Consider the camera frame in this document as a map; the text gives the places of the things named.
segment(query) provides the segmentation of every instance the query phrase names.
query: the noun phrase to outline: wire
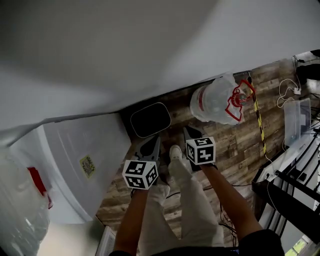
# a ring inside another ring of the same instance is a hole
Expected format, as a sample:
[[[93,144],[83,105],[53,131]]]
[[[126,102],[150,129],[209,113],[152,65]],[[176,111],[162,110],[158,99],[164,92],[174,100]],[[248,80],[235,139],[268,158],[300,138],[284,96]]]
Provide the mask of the wire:
[[[285,139],[286,139],[286,138],[283,139],[282,144],[281,144],[282,149],[283,149],[284,152],[286,152],[286,150],[287,150],[286,148],[284,148]]]
[[[298,59],[296,56],[294,56],[294,59],[297,61],[296,63],[294,63],[293,67],[294,67],[294,73],[295,73],[295,76],[296,76],[296,79],[298,79],[298,82],[299,82],[299,86],[300,86],[300,91],[301,91],[301,83],[300,83],[300,80],[299,80],[299,77],[297,75],[297,65],[298,64]]]
[[[268,161],[270,161],[270,163],[272,164],[272,175],[274,175],[274,176],[275,176],[274,162],[272,162],[272,161],[267,157],[267,155],[266,155],[266,154],[265,154],[264,156],[265,156],[265,158],[266,158]]]
[[[222,216],[221,216],[221,213],[223,213],[224,218],[225,218],[228,222],[231,223],[231,226],[228,226],[228,225],[223,221]],[[222,226],[224,226],[224,227],[226,227],[227,229],[230,230],[230,234],[231,234],[231,236],[232,236],[232,246],[235,247],[236,244],[237,244],[237,237],[236,237],[234,234],[237,234],[237,232],[236,232],[236,230],[233,228],[233,223],[231,222],[231,220],[229,220],[229,219],[226,217],[225,213],[223,212],[221,202],[220,202],[220,220],[221,220],[221,222],[223,223]]]
[[[301,85],[300,85],[300,88],[299,88],[299,86],[298,86],[293,80],[291,80],[291,79],[289,79],[289,78],[282,80],[282,81],[280,82],[280,84],[279,84],[279,98],[278,98],[277,101],[276,101],[276,105],[277,105],[278,108],[282,108],[287,101],[294,101],[294,100],[295,100],[293,97],[285,98],[288,90],[291,90],[291,91],[294,92],[294,89],[292,89],[291,87],[288,87],[288,88],[285,90],[284,95],[281,95],[281,93],[280,93],[281,84],[282,84],[284,81],[287,81],[287,80],[289,80],[289,81],[291,81],[292,83],[294,83],[294,85],[298,88],[299,91],[301,90]],[[282,100],[284,101],[281,106],[279,106],[279,104],[278,104],[278,102],[279,102],[280,99],[282,99]]]
[[[304,60],[304,59],[296,59],[296,60],[300,63],[306,63],[306,62],[313,62],[313,61],[320,60],[320,58],[314,58],[314,59],[310,59],[310,60]]]
[[[268,190],[269,183],[270,183],[270,182],[268,182],[268,185],[266,185],[266,191],[268,192],[269,198],[270,198],[270,200],[271,200],[271,203],[273,204],[274,209],[275,209],[278,213],[280,213],[280,212],[278,211],[278,209],[276,208],[274,202],[273,202],[272,199],[271,199],[271,196],[270,196],[270,193],[269,193],[269,190]]]
[[[249,185],[252,185],[252,183],[249,183],[249,184],[246,184],[246,185],[231,185],[231,186],[233,186],[233,187],[246,187],[246,186],[249,186]],[[211,186],[211,187],[204,188],[203,191],[212,190],[212,189],[213,189],[213,187]],[[177,194],[180,194],[180,193],[181,192],[175,192],[173,194],[168,195],[165,199],[168,199],[168,198],[173,197],[173,196],[175,196]]]

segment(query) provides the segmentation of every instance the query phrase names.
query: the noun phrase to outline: white shoe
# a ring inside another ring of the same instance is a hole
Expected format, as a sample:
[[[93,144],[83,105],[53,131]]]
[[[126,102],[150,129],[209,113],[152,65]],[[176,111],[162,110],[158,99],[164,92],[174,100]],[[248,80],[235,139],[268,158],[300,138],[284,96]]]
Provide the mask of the white shoe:
[[[170,160],[182,159],[182,150],[178,145],[173,145],[170,147]]]

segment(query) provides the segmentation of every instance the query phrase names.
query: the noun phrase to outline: red handle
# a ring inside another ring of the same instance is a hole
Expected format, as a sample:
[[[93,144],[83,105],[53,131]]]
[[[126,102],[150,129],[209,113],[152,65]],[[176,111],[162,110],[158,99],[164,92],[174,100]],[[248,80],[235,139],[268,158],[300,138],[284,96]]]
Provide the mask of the red handle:
[[[238,117],[236,117],[234,114],[232,114],[232,113],[229,111],[229,106],[230,106],[230,102],[229,102],[229,101],[230,101],[231,99],[232,99],[231,97],[228,99],[228,106],[226,107],[225,111],[226,111],[230,116],[232,116],[235,120],[237,120],[238,122],[240,122],[240,121],[241,121],[241,117],[242,117],[242,113],[241,113],[242,106],[240,106],[240,117],[238,118]]]
[[[251,85],[247,80],[242,79],[242,80],[240,81],[240,84],[239,84],[236,88],[233,89],[233,92],[232,92],[232,93],[235,93],[235,90],[236,90],[237,88],[239,88],[242,83],[245,83],[245,84],[251,89],[252,93],[250,94],[249,97],[246,98],[246,99],[250,99],[250,97],[252,96],[252,94],[255,94],[255,93],[256,93],[256,90],[255,90],[255,88],[252,87],[252,85]]]

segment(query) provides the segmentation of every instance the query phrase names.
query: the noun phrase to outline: hazard tape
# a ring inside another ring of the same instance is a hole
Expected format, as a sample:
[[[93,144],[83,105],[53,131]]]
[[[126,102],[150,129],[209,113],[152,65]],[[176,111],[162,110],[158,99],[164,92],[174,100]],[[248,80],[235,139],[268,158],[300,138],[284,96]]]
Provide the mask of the hazard tape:
[[[252,83],[252,79],[249,73],[249,78],[248,78],[248,82],[251,84],[252,87],[254,87],[254,84]],[[257,97],[254,91],[252,91],[250,89],[251,93],[252,93],[252,99],[253,99],[253,103],[254,103],[254,111],[256,113],[256,118],[258,119],[258,124],[259,124],[259,128],[260,128],[260,133],[261,133],[261,141],[262,141],[262,146],[263,146],[263,154],[265,157],[267,157],[267,147],[266,147],[266,141],[265,141],[265,133],[264,133],[264,127],[262,125],[262,120],[261,120],[261,114],[259,111],[259,105],[258,105],[258,101],[257,101]]]

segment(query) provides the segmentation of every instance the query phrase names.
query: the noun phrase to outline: leg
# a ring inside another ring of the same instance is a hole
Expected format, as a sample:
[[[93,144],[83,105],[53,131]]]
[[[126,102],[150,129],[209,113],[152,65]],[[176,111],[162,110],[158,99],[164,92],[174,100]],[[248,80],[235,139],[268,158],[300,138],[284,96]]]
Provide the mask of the leg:
[[[152,185],[146,202],[138,248],[141,256],[149,256],[179,247],[180,241],[164,217],[163,204],[170,187],[160,180]]]
[[[182,157],[171,158],[168,169],[181,192],[183,246],[223,247],[223,229],[202,185],[191,174],[190,162]]]

